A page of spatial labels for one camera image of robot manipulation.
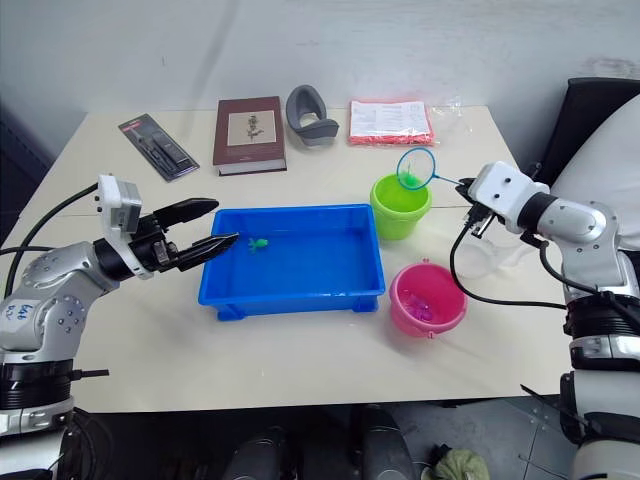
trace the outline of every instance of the white table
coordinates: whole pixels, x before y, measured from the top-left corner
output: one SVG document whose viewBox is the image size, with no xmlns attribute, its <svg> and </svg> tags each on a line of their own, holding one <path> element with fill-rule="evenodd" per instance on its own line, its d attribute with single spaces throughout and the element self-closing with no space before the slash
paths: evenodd
<svg viewBox="0 0 640 480">
<path fill-rule="evenodd" d="M 330 112 L 344 137 L 340 114 Z M 331 149 L 312 153 L 289 146 L 287 173 L 219 178 L 209 161 L 214 113 L 193 113 L 188 135 L 180 134 L 179 126 L 189 114 L 153 113 L 202 165 L 167 185 L 120 138 L 116 125 L 134 115 L 87 117 L 5 246 L 18 244 L 53 203 L 103 171 L 136 182 L 145 211 L 189 196 L 215 196 L 230 208 L 366 202 L 370 185 L 393 170 L 402 152 L 350 148 L 342 138 Z M 465 128 L 452 129 L 435 149 L 439 159 L 446 159 L 443 175 L 473 176 L 484 162 L 512 161 L 486 108 L 465 109 L 464 120 Z M 466 208 L 444 182 L 433 190 L 434 203 L 443 208 L 433 208 L 410 238 L 381 243 L 387 287 L 400 269 L 422 258 L 447 265 Z M 62 246 L 101 237 L 93 208 L 90 201 L 78 202 L 43 228 L 33 244 Z M 211 222 L 208 215 L 175 226 L 168 237 L 184 248 L 208 235 Z M 33 256 L 25 255 L 22 266 Z M 9 258 L 0 258 L 0 271 L 6 272 L 8 263 Z M 146 282 L 131 279 L 94 304 L 76 366 L 109 368 L 111 375 L 76 382 L 79 406 L 115 412 L 480 398 L 520 395 L 520 383 L 555 393 L 560 374 L 570 369 L 570 339 L 562 333 L 559 310 L 470 300 L 462 323 L 434 340 L 396 331 L 386 294 L 373 314 L 314 312 L 225 323 L 216 320 L 213 309 L 197 304 L 201 272 L 198 267 L 156 274 Z M 465 284 L 494 298 L 562 302 L 560 285 L 535 254 Z"/>
</svg>

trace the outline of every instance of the blue tray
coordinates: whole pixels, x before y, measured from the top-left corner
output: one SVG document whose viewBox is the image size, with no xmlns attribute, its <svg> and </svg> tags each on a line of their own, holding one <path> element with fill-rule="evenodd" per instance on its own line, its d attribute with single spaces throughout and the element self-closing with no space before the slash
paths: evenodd
<svg viewBox="0 0 640 480">
<path fill-rule="evenodd" d="M 202 274 L 201 305 L 219 320 L 247 315 L 372 312 L 384 277 L 369 205 L 220 210 L 212 234 L 239 232 Z M 251 252 L 250 239 L 268 246 Z"/>
</svg>

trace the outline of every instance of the pink bucket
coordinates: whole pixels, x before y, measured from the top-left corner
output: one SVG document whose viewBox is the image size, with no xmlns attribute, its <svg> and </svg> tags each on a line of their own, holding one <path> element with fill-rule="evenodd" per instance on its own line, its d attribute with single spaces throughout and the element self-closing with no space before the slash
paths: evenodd
<svg viewBox="0 0 640 480">
<path fill-rule="evenodd" d="M 467 311 L 467 297 L 449 270 L 427 260 L 401 270 L 389 296 L 393 323 L 412 337 L 433 338 L 451 330 Z"/>
</svg>

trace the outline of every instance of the green plastic bucket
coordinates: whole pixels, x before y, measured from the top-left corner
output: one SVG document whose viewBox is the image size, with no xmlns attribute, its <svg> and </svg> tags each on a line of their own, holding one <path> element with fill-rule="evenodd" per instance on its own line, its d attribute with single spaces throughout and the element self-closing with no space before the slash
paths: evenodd
<svg viewBox="0 0 640 480">
<path fill-rule="evenodd" d="M 402 240 L 431 208 L 431 190 L 407 190 L 395 173 L 382 177 L 369 195 L 376 219 L 378 236 L 385 240 Z"/>
</svg>

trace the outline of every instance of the green toy fish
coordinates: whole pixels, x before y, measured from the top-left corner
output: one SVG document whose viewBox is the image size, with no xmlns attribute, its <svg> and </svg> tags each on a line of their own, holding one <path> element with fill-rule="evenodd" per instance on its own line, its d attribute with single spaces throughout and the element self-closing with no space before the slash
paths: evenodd
<svg viewBox="0 0 640 480">
<path fill-rule="evenodd" d="M 266 238 L 259 238 L 257 240 L 254 240 L 253 238 L 249 239 L 249 250 L 251 253 L 256 253 L 257 249 L 265 248 L 267 245 L 269 245 L 269 240 Z"/>
</svg>

